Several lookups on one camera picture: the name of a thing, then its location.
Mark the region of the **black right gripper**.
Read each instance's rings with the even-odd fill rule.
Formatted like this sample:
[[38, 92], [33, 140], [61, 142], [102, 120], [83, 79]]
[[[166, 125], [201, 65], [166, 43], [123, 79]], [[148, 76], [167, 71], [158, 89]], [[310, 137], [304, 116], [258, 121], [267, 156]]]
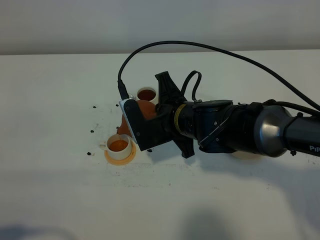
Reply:
[[158, 105], [171, 107], [168, 124], [170, 131], [177, 134], [174, 142], [184, 158], [193, 156], [193, 141], [205, 153], [233, 153], [231, 147], [220, 141], [219, 135], [226, 129], [227, 121], [234, 108], [231, 100], [202, 101], [196, 91], [202, 74], [192, 71], [179, 89], [167, 71], [155, 75], [158, 80]]

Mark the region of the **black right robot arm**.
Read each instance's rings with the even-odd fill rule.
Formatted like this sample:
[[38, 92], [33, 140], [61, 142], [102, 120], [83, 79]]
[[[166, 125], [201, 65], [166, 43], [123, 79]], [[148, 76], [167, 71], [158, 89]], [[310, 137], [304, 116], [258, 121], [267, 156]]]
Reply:
[[169, 131], [184, 158], [194, 155], [194, 143], [205, 153], [242, 151], [273, 158], [285, 152], [320, 154], [320, 115], [312, 109], [275, 100], [188, 101], [168, 72], [155, 77], [158, 105], [170, 107]]

